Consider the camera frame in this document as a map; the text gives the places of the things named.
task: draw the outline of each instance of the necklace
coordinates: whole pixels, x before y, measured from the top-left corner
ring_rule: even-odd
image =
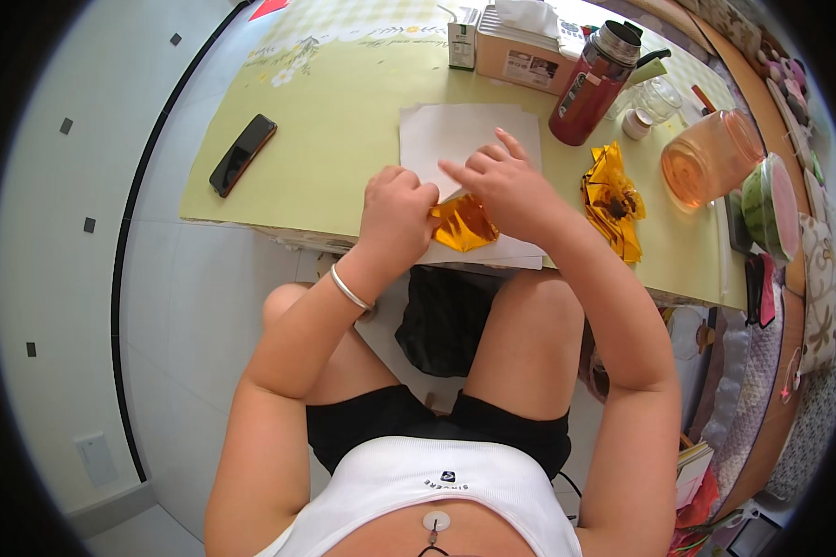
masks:
[[[436,551],[441,555],[448,555],[447,552],[437,547],[437,533],[449,528],[449,524],[451,522],[452,521],[449,519],[449,515],[443,511],[428,512],[424,515],[424,519],[422,520],[424,528],[431,531],[431,535],[427,540],[430,545],[425,547],[422,552],[418,553],[418,557],[424,557],[424,553],[431,550]]]

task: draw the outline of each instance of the thermos bottle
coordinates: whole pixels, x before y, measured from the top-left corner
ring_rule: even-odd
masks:
[[[548,118],[551,133],[568,145],[584,143],[635,70],[640,53],[635,31],[606,21],[586,42]]]

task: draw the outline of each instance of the stack of paper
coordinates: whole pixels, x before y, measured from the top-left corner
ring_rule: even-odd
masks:
[[[516,137],[532,165],[541,168],[538,117],[517,104],[417,104],[400,109],[399,163],[422,182],[436,184],[439,202],[448,201],[466,192],[437,167],[437,161],[463,164],[480,145],[498,142],[496,128]],[[501,234],[497,241],[466,252],[432,241],[418,263],[462,261],[540,269],[544,255],[531,243]]]
[[[706,469],[709,468],[713,452],[712,447],[702,441],[679,453],[679,479],[675,483],[678,491],[675,510],[691,504],[693,496],[700,489]]]

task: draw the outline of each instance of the baseboard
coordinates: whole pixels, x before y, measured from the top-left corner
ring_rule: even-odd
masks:
[[[147,481],[126,491],[65,515],[78,538],[92,538],[134,518],[140,512],[157,505],[155,490]]]

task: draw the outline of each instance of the white tank top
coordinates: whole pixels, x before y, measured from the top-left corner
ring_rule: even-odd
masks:
[[[581,557],[542,467],[498,443],[383,437],[341,459],[325,490],[257,557],[319,557],[388,512],[468,499],[507,520],[538,557]]]

